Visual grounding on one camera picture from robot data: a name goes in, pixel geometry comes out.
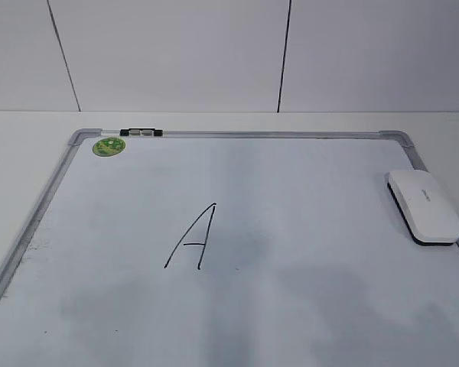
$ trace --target whiteboard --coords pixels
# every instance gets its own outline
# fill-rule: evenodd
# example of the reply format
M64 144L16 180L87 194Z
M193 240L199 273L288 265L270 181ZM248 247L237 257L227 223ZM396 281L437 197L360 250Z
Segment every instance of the whiteboard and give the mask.
M0 300L0 366L459 366L459 248L411 240L398 142L99 139Z

